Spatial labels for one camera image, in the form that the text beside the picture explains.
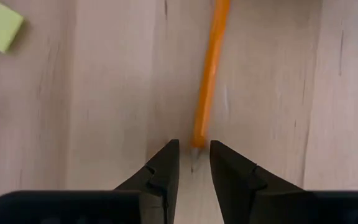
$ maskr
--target yellow pencil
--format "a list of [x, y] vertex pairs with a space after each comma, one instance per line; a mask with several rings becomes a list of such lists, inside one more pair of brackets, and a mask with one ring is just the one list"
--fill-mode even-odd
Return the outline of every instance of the yellow pencil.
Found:
[[200, 98], [196, 112], [193, 139], [191, 142], [193, 157], [198, 157], [206, 144], [206, 135], [211, 112], [212, 98], [215, 87], [216, 68], [219, 63], [224, 30], [226, 28], [227, 14], [230, 0], [216, 0], [209, 44], [204, 63], [203, 81], [200, 88]]

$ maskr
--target wood grain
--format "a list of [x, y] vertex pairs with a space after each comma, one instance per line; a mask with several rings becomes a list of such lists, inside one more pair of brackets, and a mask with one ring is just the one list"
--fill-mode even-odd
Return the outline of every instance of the wood grain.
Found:
[[72, 1], [1, 1], [26, 23], [0, 54], [0, 195], [62, 189]]
[[[222, 223], [190, 170], [212, 0], [2, 0], [0, 194], [113, 189], [181, 141], [177, 223]], [[358, 1], [232, 0], [209, 138], [307, 189], [358, 189]]]
[[358, 1], [325, 1], [306, 156], [308, 189], [358, 189]]
[[69, 189], [113, 189], [145, 163], [153, 1], [77, 1]]

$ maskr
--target wooden table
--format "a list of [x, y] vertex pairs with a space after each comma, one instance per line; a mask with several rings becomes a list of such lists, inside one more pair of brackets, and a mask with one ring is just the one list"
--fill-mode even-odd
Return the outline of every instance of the wooden table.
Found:
[[[223, 222], [186, 151], [212, 0], [1, 2], [26, 24], [0, 54], [0, 194], [113, 189], [177, 138], [177, 223]], [[232, 0], [211, 117], [300, 187], [358, 189], [358, 1]]]

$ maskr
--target light wood background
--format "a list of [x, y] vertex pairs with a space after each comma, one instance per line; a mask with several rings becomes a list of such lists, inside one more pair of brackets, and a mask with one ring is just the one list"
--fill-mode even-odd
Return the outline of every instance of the light wood background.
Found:
[[[222, 223], [187, 154], [212, 0], [1, 0], [0, 194], [113, 189], [181, 140], [177, 223]], [[306, 189], [358, 189], [358, 1], [232, 0], [210, 138]]]

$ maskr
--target wooden surface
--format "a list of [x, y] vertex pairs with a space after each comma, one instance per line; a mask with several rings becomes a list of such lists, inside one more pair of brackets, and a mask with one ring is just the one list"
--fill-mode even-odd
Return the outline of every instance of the wooden surface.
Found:
[[[181, 141], [177, 223], [222, 223], [187, 149], [214, 2], [3, 0], [0, 194], [113, 189]], [[307, 189], [358, 189], [358, 1], [232, 0], [211, 139]]]
[[3, 1], [26, 23], [0, 54], [0, 195], [64, 188], [71, 1]]
[[325, 1], [305, 187], [358, 189], [358, 1]]

